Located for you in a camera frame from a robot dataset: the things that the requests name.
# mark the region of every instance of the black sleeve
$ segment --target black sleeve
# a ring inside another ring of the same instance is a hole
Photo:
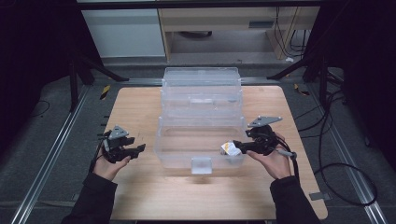
[[[275,180],[270,190],[278,224],[320,223],[295,176]]]
[[[62,224],[108,224],[113,211],[117,184],[89,173],[70,215]]]

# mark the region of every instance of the transparent storage box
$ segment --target transparent storage box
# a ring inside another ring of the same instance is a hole
[[[166,68],[154,151],[166,168],[193,174],[239,167],[245,155],[221,155],[228,141],[248,141],[237,68]]]

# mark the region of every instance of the hand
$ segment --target hand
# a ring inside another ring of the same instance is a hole
[[[281,134],[276,133],[276,135],[285,140],[285,137]],[[278,145],[276,148],[278,150],[284,150],[281,145]],[[254,160],[259,161],[264,166],[268,174],[274,179],[281,179],[291,175],[289,158],[276,151],[271,152],[268,156],[249,150],[247,151],[247,154]]]
[[[119,170],[128,164],[130,159],[131,157],[127,156],[122,161],[111,163],[102,156],[102,149],[99,149],[98,159],[96,160],[95,167],[93,168],[93,173],[112,181]]]

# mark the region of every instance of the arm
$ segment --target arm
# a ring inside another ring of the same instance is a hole
[[[275,180],[270,190],[276,207],[277,223],[320,223],[295,176]]]
[[[277,223],[320,223],[297,178],[291,175],[288,157],[276,151],[268,156],[253,151],[248,151],[247,154],[259,161],[268,174],[275,179],[270,190],[276,206]]]
[[[113,183],[112,180],[130,159],[131,157],[126,157],[113,164],[99,153],[93,173],[87,175],[83,182],[84,187],[71,214],[62,220],[62,224],[109,223],[117,188],[117,184]]]
[[[62,223],[108,223],[117,184],[93,173],[87,175],[83,184],[72,212]]]

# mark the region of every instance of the person's right hand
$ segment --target person's right hand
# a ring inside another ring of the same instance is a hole
[[[278,145],[276,149],[285,150],[281,145]],[[265,167],[268,174],[274,179],[282,179],[291,175],[289,158],[279,154],[277,151],[271,152],[268,156],[250,150],[247,151],[247,154],[254,160],[259,161]]]

